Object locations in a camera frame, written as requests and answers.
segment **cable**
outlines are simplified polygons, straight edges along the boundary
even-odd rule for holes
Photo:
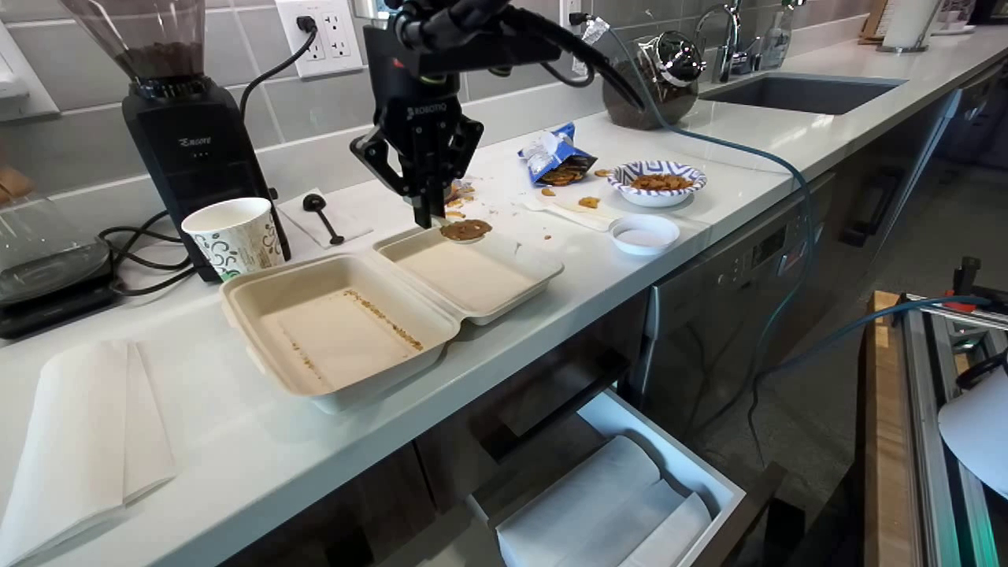
[[[315,21],[311,15],[297,15],[297,28],[310,33],[306,44],[304,44],[299,49],[292,49],[292,55],[282,61],[275,68],[255,74],[255,77],[246,85],[242,99],[240,99],[242,123],[246,123],[246,110],[249,110],[253,92],[255,92],[261,82],[282,74],[287,65],[292,65],[299,55],[306,55],[306,53],[311,49],[311,44],[315,44],[315,36],[320,36],[320,21]]]
[[[558,65],[552,65],[552,62],[539,62],[552,77],[558,77],[558,82],[564,82],[564,85],[570,85],[570,88],[587,88],[587,85],[591,85],[595,82],[595,65],[587,65],[589,68],[589,74],[587,77],[570,77],[570,74],[564,74]]]
[[[120,272],[122,262],[137,262],[137,265],[145,265],[145,269],[152,269],[152,272],[174,272],[174,278],[168,278],[168,281],[161,281],[161,284],[155,284],[155,285],[141,285],[141,291],[129,291],[127,284],[120,284],[120,293],[122,293],[122,296],[161,293],[161,291],[168,291],[168,285],[174,285],[174,284],[179,284],[179,281],[187,281],[187,278],[197,275],[188,256],[187,256],[182,262],[152,262],[152,257],[141,257],[141,256],[133,251],[133,244],[137,244],[140,239],[145,239],[145,235],[148,235],[148,239],[179,241],[179,244],[182,244],[179,235],[152,230],[152,225],[161,224],[164,218],[168,218],[168,211],[148,218],[141,225],[108,225],[108,230],[98,232],[98,239],[104,239],[104,241],[115,250],[115,257],[111,257],[115,272]]]
[[[764,367],[757,370],[757,382],[749,383],[749,407],[748,407],[748,429],[749,429],[749,439],[752,439],[752,447],[764,460],[764,442],[759,442],[759,430],[757,430],[757,409],[759,409],[759,383],[769,378],[769,376],[778,376],[784,367],[796,367],[811,359],[817,359],[820,354],[837,346],[842,340],[847,340],[851,335],[861,335],[866,323],[878,320],[878,318],[889,318],[889,314],[905,314],[905,313],[923,313],[923,308],[936,308],[936,304],[946,304],[946,302],[977,302],[977,296],[936,296],[936,298],[915,298],[915,302],[897,302],[892,308],[878,308],[878,313],[871,313],[837,329],[832,329],[830,336],[824,336],[820,343],[813,343],[811,350],[784,359],[780,365],[775,367]]]
[[[638,82],[640,85],[650,85],[645,74],[640,72],[640,65],[629,65]],[[796,182],[796,196],[800,196],[800,224],[805,224],[805,241],[808,241],[808,251],[817,250],[817,230],[813,230],[813,215],[811,215],[811,201],[813,201],[813,192],[811,192],[811,178],[784,156],[773,153],[773,151],[764,151],[764,148],[752,148],[752,145],[742,145],[742,141],[728,141],[728,137],[714,137],[714,134],[704,134],[704,133],[688,133],[680,126],[671,126],[664,119],[664,114],[658,110],[657,98],[645,92],[645,110],[658,119],[658,126],[664,133],[678,133],[684,137],[698,137],[698,141],[706,141],[706,145],[721,145],[721,148],[730,148],[730,151],[742,151],[742,153],[757,153],[764,161],[773,161],[778,167],[784,167],[791,172],[791,178]],[[775,313],[767,318],[767,323],[759,326],[757,335],[757,356],[749,359],[749,376],[744,378],[744,383],[738,387],[738,392],[712,417],[706,420],[698,430],[708,429],[712,423],[719,423],[744,392],[748,387],[757,383],[759,378],[759,361],[764,361],[764,350],[767,350],[767,340],[773,336],[773,329],[778,326],[778,320],[784,318],[788,304],[795,302],[795,296],[805,291],[811,278],[811,257],[800,262],[800,278],[795,281],[795,285],[788,291],[788,296],[775,304]]]
[[[182,275],[174,275],[174,278],[168,278],[168,281],[161,281],[161,284],[155,284],[155,285],[140,285],[140,291],[120,285],[120,293],[122,293],[122,296],[152,296],[152,293],[161,293],[161,291],[168,291],[168,285],[174,285],[174,284],[179,284],[179,281],[187,281],[187,278],[194,278],[194,275],[197,275],[197,269],[188,269],[188,272],[182,272]]]

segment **packaging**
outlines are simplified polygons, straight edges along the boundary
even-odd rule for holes
[[[517,156],[528,169],[532,185],[570,185],[589,175],[595,156],[573,145],[573,123],[521,148]]]

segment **bowl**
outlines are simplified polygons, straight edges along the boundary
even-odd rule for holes
[[[691,185],[684,188],[640,188],[632,185],[640,175],[684,175]],[[608,172],[608,185],[614,185],[627,201],[640,207],[671,207],[691,201],[704,188],[706,175],[678,161],[632,161]]]
[[[657,257],[680,239],[680,225],[658,215],[624,215],[608,235],[624,256]]]

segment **kitchen counter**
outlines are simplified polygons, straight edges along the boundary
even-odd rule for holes
[[[902,77],[905,85],[847,117],[700,99],[684,126],[775,151],[813,178],[1005,53],[1008,28],[936,36],[926,53],[915,55],[878,53],[854,41],[832,44],[791,55],[784,72]],[[0,346],[0,510],[11,496],[40,361],[98,329],[129,329],[148,354],[178,480],[53,565],[219,565],[795,192],[778,165],[675,133],[619,130],[608,117],[577,119],[577,141],[600,153],[600,167],[675,156],[708,178],[691,203],[661,211],[684,225],[684,239],[661,257],[638,262],[620,256],[602,230],[517,203],[528,192],[513,156],[523,141],[528,137],[481,148],[469,172],[496,230],[564,262],[564,275],[543,296],[493,326],[465,326],[435,367],[336,403],[299,399],[266,378],[230,329],[219,291],[199,281],[157,302],[129,302]],[[411,211],[377,182],[348,192],[386,211],[380,225],[348,250],[406,225]],[[629,211],[611,196],[602,203],[614,215]]]

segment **white paper cup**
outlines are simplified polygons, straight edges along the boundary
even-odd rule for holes
[[[213,265],[220,281],[284,265],[268,199],[230,199],[194,211],[182,232]]]

